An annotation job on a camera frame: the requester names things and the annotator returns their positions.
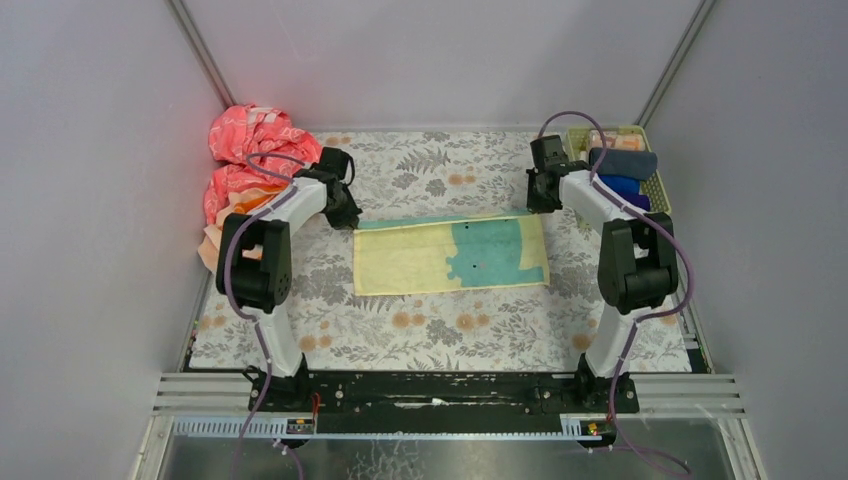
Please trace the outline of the yellow and teal towel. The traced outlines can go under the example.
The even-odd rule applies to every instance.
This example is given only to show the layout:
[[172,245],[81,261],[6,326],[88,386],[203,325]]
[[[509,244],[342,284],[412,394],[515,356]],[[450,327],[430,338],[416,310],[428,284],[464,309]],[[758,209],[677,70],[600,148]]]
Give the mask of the yellow and teal towel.
[[541,218],[523,211],[365,222],[353,236],[357,296],[547,285]]

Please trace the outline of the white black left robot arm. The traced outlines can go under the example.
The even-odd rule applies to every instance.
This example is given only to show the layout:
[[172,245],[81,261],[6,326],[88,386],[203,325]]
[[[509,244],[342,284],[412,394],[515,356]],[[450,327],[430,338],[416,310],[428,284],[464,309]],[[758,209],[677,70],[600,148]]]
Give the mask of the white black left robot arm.
[[354,160],[338,148],[325,147],[319,160],[292,175],[258,166],[260,159],[286,160],[277,153],[246,157],[249,167],[287,183],[283,192],[250,213],[230,213],[222,227],[216,288],[238,317],[249,322],[261,351],[260,370],[293,377],[304,362],[294,339],[287,298],[294,281],[292,236],[310,218],[322,215],[335,230],[354,230],[362,210],[350,192]]

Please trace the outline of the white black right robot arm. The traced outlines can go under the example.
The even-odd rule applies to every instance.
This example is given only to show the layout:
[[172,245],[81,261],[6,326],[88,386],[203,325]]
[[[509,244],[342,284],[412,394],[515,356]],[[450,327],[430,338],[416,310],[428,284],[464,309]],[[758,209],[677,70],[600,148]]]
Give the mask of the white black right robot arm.
[[668,215],[647,213],[610,190],[584,162],[568,159],[558,135],[530,143],[527,208],[552,213],[568,207],[601,236],[597,283],[605,302],[597,336],[582,366],[611,379],[626,371],[639,320],[662,310],[679,273]]

